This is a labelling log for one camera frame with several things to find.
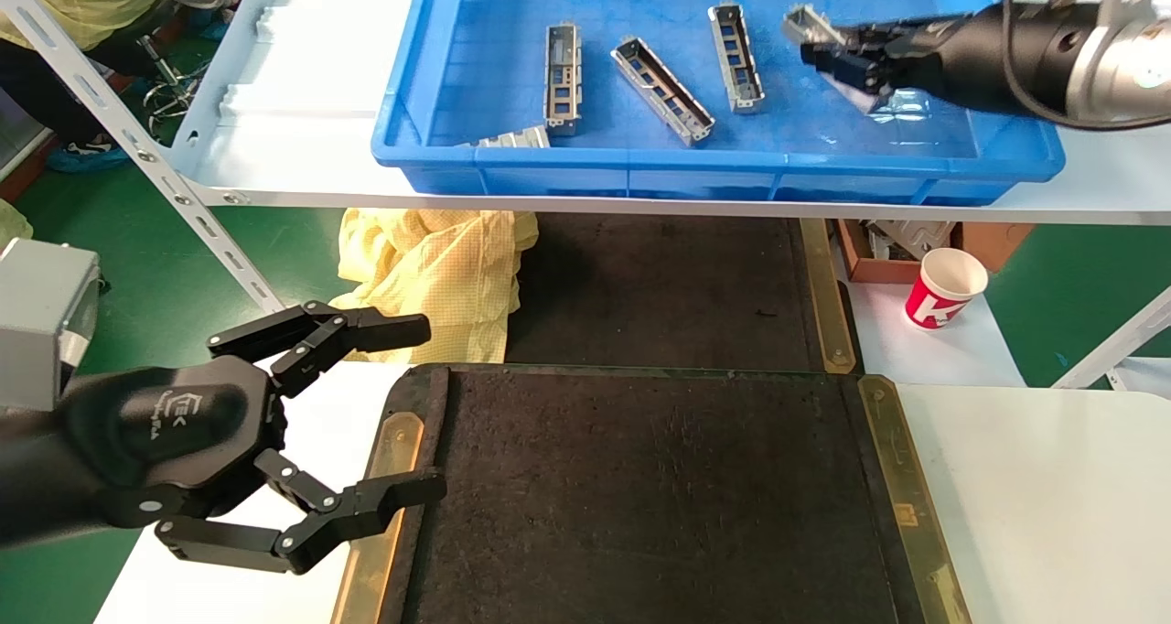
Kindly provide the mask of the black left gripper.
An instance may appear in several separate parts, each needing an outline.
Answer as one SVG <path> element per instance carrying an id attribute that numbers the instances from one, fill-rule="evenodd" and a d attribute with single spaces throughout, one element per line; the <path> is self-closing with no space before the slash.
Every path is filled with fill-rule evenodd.
<path id="1" fill-rule="evenodd" d="M 440 469 L 361 479 L 335 493 L 285 448 L 280 396 L 297 396 L 349 354 L 422 347 L 430 321 L 309 300 L 208 337 L 197 366 L 141 366 L 71 382 L 59 407 L 64 439 L 96 484 L 85 506 L 112 528 L 163 517 L 156 536 L 178 560 L 303 575 L 338 546 L 388 532 L 398 510 L 447 494 Z M 276 357 L 271 373 L 254 366 Z M 285 532 L 208 521 L 268 479 L 304 512 Z"/>

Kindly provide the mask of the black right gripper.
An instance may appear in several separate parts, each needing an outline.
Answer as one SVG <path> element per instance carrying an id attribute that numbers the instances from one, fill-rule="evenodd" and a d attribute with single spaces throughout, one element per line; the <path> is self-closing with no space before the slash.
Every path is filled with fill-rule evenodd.
<path id="1" fill-rule="evenodd" d="M 895 89 L 916 89 L 977 112 L 1025 116 L 1004 74 L 1004 7 L 977 14 L 804 27 L 802 59 L 861 114 L 886 107 Z M 1086 7 L 1015 4 L 1012 61 L 1016 82 L 1054 114 L 1067 110 L 1071 70 L 1086 41 Z M 892 44 L 892 56 L 889 52 Z"/>

